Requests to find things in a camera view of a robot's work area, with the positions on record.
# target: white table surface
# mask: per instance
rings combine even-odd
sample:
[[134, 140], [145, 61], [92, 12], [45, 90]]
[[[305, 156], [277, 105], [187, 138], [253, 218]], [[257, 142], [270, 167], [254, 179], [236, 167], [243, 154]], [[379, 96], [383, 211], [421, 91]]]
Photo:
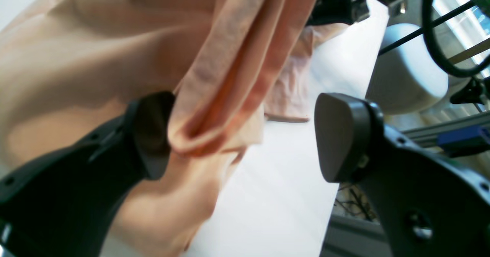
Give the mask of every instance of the white table surface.
[[[32, 1], [0, 0], [0, 29]], [[387, 24], [386, 7], [369, 5], [369, 19], [316, 51], [312, 102], [320, 92], [366, 93]], [[318, 257], [338, 186], [320, 174], [314, 131], [312, 121], [267, 123], [264, 143], [245, 155], [184, 256]], [[109, 237], [103, 256], [138, 254]]]

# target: wire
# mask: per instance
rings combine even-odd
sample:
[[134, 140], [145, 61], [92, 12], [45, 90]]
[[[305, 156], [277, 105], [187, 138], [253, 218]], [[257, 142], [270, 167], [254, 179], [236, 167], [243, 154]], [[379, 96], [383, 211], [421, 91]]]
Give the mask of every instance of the wire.
[[490, 56], [486, 57], [481, 64], [476, 65], [471, 69], [461, 69], [449, 62], [448, 58], [444, 56], [441, 47], [436, 42], [436, 35], [431, 19], [433, 2], [434, 0], [422, 0], [422, 32], [424, 34], [423, 37], [427, 50], [436, 65], [447, 74], [459, 78], [472, 77], [488, 67], [490, 65]]

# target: wrinkled fabric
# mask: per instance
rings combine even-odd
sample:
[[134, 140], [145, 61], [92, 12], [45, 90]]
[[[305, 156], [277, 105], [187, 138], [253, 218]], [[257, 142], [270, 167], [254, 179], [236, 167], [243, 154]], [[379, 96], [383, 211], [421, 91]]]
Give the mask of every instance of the wrinkled fabric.
[[148, 256], [178, 256], [247, 146], [315, 0], [38, 0], [0, 34], [0, 158], [68, 146], [129, 102], [176, 91], [164, 177], [114, 222]]
[[332, 23], [304, 28], [265, 98], [264, 112], [269, 120], [291, 123], [309, 120], [308, 76], [313, 50], [343, 33], [347, 27], [344, 23]]

